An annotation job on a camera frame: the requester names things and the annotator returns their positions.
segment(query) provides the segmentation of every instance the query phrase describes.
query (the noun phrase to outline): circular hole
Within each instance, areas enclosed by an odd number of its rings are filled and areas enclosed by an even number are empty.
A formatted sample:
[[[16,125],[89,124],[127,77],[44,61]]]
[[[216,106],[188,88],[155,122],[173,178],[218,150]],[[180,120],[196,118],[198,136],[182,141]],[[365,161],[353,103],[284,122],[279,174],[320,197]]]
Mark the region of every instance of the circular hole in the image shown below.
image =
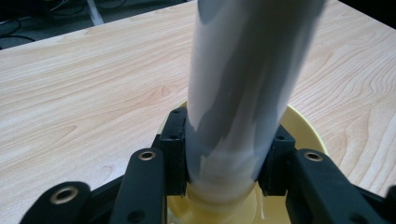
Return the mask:
[[[358,224],[368,224],[368,220],[364,217],[361,216],[357,213],[351,213],[348,215],[349,220],[351,220],[353,223],[358,223]]]
[[[72,201],[78,195],[78,189],[73,186],[64,187],[57,190],[50,197],[49,201],[53,204],[62,204]]]
[[[145,213],[142,210],[134,210],[128,215],[129,223],[139,223],[145,219]]]
[[[149,161],[155,157],[155,152],[153,151],[145,151],[139,154],[139,159],[141,161]]]
[[[304,156],[311,161],[323,161],[323,158],[315,152],[305,152]]]
[[[62,191],[61,193],[59,193],[59,194],[56,196],[56,199],[58,199],[58,200],[65,199],[65,198],[69,197],[70,195],[72,195],[72,193],[73,193],[73,191],[70,190],[70,189],[65,190],[65,191]]]

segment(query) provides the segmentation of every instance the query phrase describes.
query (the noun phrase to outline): yellow plate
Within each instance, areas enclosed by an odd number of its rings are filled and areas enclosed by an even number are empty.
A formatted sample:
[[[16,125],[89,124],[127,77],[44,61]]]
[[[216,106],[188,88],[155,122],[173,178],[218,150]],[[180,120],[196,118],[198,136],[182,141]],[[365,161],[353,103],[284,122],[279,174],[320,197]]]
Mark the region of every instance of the yellow plate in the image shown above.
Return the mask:
[[[280,121],[283,127],[296,140],[296,148],[312,148],[328,154],[318,133],[308,120],[292,106],[288,106]],[[242,204],[230,217],[230,214],[207,213],[189,199],[189,196],[168,197],[168,223],[209,224],[209,223],[290,223],[285,206],[286,197],[263,197],[258,185],[247,196]]]

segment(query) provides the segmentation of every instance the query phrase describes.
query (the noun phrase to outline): tabletop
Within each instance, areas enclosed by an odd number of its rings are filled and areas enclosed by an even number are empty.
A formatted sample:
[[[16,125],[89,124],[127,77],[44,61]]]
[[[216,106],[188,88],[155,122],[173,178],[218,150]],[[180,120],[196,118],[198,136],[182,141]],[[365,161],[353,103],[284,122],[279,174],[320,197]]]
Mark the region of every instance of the tabletop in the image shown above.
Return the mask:
[[[0,51],[0,214],[17,223],[46,189],[123,174],[187,99],[196,3]],[[327,3],[290,104],[348,179],[396,184],[396,31]]]

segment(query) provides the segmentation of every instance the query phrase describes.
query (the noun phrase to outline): black cable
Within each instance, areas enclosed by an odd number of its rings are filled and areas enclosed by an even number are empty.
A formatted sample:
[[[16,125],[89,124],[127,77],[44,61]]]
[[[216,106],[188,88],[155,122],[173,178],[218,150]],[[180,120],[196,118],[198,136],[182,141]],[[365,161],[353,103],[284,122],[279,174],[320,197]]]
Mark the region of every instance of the black cable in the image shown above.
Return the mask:
[[[64,4],[66,4],[67,2],[68,2],[67,0],[59,0],[59,1],[57,1],[55,6],[54,6],[53,2],[51,2],[49,11],[54,11],[54,10],[64,6]]]
[[[117,6],[114,6],[114,7],[98,7],[98,8],[104,9],[104,10],[116,9],[116,8],[122,7],[126,3],[126,1],[127,0],[122,0],[122,2],[120,4],[118,4]]]
[[[18,19],[10,19],[9,21],[6,21],[6,22],[4,22],[4,23],[1,23],[0,25],[4,25],[4,24],[10,23],[10,22],[12,22],[12,21],[16,21],[16,22],[18,23],[17,28],[15,28],[14,30],[8,32],[7,34],[0,35],[0,36],[12,35],[12,34],[14,34],[15,32],[17,32],[17,31],[21,28],[21,22],[20,22],[20,20],[18,20]]]
[[[72,16],[72,15],[76,15],[76,14],[82,12],[84,10],[85,6],[87,6],[87,3],[83,3],[82,7],[79,10],[74,11],[72,13],[63,14],[63,13],[52,12],[52,15],[55,15],[55,16]]]
[[[35,42],[35,40],[33,38],[24,36],[24,35],[5,35],[5,36],[0,36],[0,39],[5,39],[5,38],[21,38],[21,39],[27,39],[30,40],[32,42]]]

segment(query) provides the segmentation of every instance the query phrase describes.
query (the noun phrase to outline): cylinder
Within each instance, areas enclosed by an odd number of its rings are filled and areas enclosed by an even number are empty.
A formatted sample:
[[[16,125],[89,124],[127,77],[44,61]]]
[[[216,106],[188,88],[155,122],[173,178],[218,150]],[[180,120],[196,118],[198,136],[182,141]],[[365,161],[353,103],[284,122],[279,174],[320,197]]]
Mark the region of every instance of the cylinder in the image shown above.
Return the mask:
[[[214,205],[252,190],[324,0],[200,0],[188,91],[189,192]]]

